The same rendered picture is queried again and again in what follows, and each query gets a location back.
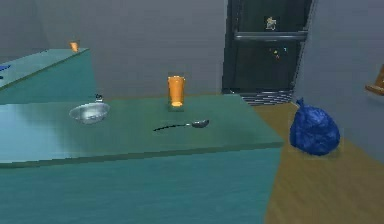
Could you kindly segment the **silver metal bowl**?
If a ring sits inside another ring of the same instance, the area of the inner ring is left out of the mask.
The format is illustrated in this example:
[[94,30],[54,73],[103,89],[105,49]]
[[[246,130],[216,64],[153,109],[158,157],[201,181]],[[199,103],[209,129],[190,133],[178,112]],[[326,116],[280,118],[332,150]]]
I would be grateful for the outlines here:
[[110,106],[102,102],[87,103],[69,111],[69,116],[82,124],[95,124],[105,119]]

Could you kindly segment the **silver spoon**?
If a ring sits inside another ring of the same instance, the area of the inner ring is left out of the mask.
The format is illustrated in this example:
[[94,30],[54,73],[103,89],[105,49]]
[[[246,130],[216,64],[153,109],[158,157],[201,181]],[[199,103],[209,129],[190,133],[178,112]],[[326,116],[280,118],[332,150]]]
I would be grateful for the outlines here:
[[208,126],[209,123],[210,123],[209,119],[205,119],[205,120],[199,120],[199,121],[194,121],[194,122],[185,123],[185,124],[167,125],[167,126],[155,128],[153,131],[159,131],[159,130],[175,128],[175,127],[187,127],[187,126],[193,127],[193,128],[205,128],[206,126]]

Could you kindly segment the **tall orange drinking glass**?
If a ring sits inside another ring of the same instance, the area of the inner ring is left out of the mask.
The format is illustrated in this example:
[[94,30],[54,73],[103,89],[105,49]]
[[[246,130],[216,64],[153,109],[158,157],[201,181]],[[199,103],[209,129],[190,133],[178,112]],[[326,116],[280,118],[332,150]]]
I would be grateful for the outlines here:
[[185,78],[171,76],[168,78],[169,101],[172,107],[181,107],[184,104]]

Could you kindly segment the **teal kitchen counter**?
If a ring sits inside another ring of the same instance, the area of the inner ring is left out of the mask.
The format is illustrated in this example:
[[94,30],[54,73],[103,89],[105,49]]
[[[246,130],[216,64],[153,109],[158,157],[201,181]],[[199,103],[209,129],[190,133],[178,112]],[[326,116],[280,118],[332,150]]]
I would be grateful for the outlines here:
[[0,65],[0,224],[264,224],[283,142],[241,97],[113,100],[85,125],[88,49]]

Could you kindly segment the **black fridge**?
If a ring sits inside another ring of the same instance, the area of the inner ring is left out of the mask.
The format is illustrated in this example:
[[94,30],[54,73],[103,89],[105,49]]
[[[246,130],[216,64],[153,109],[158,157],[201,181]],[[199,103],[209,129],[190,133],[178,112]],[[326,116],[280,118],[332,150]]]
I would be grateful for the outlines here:
[[292,99],[305,41],[238,41],[236,32],[306,31],[316,0],[228,0],[221,91],[250,105]]

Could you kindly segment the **blue garbage bag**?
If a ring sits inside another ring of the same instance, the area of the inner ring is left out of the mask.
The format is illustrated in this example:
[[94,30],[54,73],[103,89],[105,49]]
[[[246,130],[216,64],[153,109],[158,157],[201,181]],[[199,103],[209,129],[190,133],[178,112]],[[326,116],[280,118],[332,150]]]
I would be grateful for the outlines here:
[[339,146],[341,135],[333,118],[323,109],[306,104],[303,98],[296,103],[298,109],[290,126],[290,144],[315,156],[334,151]]

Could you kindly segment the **brown wooden chair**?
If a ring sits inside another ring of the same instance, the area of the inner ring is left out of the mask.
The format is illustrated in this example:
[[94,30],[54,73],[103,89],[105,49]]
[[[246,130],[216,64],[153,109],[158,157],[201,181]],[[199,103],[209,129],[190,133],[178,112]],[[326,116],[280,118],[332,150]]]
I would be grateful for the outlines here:
[[384,96],[384,64],[381,66],[380,72],[373,84],[365,86],[365,89],[379,96]]

